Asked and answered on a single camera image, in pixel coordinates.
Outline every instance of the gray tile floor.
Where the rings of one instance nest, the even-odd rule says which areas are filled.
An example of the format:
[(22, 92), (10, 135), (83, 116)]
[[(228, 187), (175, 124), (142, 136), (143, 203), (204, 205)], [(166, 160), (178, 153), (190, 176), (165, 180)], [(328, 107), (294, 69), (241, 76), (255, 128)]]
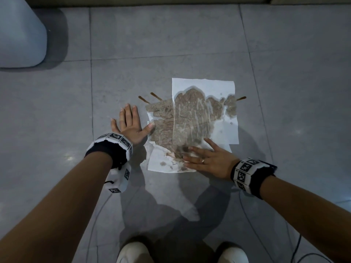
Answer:
[[(238, 102), (233, 151), (273, 162), (279, 177), (351, 211), (351, 6), (36, 12), (49, 30), (45, 62), (0, 70), (0, 237), (109, 130), (121, 106), (138, 105), (145, 125), (138, 96), (169, 98), (172, 77), (233, 80), (237, 97), (247, 97)], [(147, 171), (147, 152), (135, 157), (126, 192), (102, 192), (75, 262), (114, 263), (138, 233), (164, 262), (207, 262), (225, 240), (251, 263), (290, 260), (298, 234), (266, 203), (240, 194), (264, 248), (237, 189), (198, 173)], [(297, 258), (315, 251), (303, 240)]]

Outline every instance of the brown streak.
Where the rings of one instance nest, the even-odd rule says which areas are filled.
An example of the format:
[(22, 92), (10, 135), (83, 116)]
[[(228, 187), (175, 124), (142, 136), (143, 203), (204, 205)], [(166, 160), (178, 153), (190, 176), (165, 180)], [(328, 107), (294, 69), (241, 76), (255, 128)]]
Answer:
[(246, 99), (246, 96), (238, 98), (237, 101), (241, 101), (241, 100), (244, 100), (244, 99)]
[(150, 93), (152, 96), (154, 96), (155, 98), (157, 98), (159, 101), (163, 101), (163, 99), (161, 99), (159, 96), (157, 96), (154, 92)]
[(143, 102), (146, 102), (146, 103), (150, 104), (150, 102), (148, 102), (148, 101), (147, 101), (146, 99), (144, 99), (143, 97), (138, 96), (138, 98), (141, 99)]

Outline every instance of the white shoe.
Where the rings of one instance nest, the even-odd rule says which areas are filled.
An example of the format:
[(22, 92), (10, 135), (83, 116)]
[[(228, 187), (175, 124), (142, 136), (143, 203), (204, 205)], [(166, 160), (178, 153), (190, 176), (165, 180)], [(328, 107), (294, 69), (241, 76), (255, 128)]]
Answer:
[(248, 257), (239, 247), (229, 247), (223, 251), (218, 263), (248, 263)]
[(140, 256), (145, 258), (145, 260), (142, 260), (143, 262), (153, 263), (147, 247), (143, 243), (132, 242), (122, 247), (116, 263), (135, 263), (137, 260), (141, 262)]

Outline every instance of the forearm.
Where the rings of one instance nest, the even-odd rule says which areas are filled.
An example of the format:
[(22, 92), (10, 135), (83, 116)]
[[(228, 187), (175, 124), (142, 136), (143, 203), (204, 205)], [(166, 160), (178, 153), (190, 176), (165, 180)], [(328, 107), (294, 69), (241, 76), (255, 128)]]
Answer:
[(111, 166), (106, 153), (87, 155), (0, 241), (1, 261), (72, 260)]
[(276, 177), (265, 179), (261, 197), (321, 252), (350, 262), (351, 213)]

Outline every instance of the hand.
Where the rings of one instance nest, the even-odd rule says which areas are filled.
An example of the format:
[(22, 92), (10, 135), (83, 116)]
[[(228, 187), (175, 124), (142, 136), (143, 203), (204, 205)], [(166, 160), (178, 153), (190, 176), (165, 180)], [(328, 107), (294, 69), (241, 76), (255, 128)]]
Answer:
[(144, 137), (146, 137), (154, 127), (154, 123), (150, 123), (141, 129), (140, 118), (138, 113), (138, 108), (131, 106), (129, 103), (126, 104), (124, 108), (121, 108), (119, 113), (119, 126), (121, 130), (117, 127), (116, 119), (111, 119), (111, 129), (112, 132), (121, 133), (124, 135), (133, 145), (139, 144)]
[(190, 169), (206, 171), (218, 178), (230, 180), (230, 173), (234, 165), (237, 164), (240, 159), (231, 154), (229, 151), (220, 148), (211, 139), (204, 138), (204, 140), (213, 148), (214, 151), (191, 146), (189, 149), (200, 155), (202, 158), (184, 156), (183, 159), (188, 161), (188, 163), (185, 163), (184, 165)]

